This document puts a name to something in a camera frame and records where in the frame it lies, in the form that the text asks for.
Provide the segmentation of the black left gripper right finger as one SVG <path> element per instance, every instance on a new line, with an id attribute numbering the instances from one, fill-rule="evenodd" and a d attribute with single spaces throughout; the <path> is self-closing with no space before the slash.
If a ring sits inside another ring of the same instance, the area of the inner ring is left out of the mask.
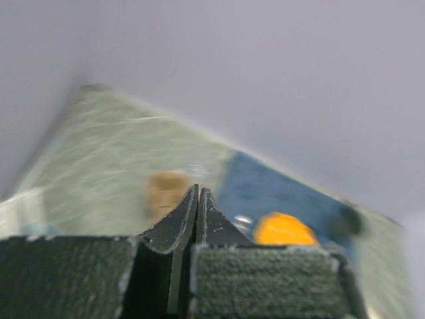
<path id="1" fill-rule="evenodd" d="M 197 210 L 195 245 L 229 248 L 253 247 L 254 243 L 219 210 L 212 191 L 202 188 Z"/>

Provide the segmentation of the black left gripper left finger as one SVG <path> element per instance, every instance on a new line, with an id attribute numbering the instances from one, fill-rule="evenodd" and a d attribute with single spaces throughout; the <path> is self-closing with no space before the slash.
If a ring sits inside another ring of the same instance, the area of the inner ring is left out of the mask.
<path id="1" fill-rule="evenodd" d="M 199 186 L 191 185 L 170 213 L 139 236 L 139 254 L 188 255 L 194 241 Z"/>

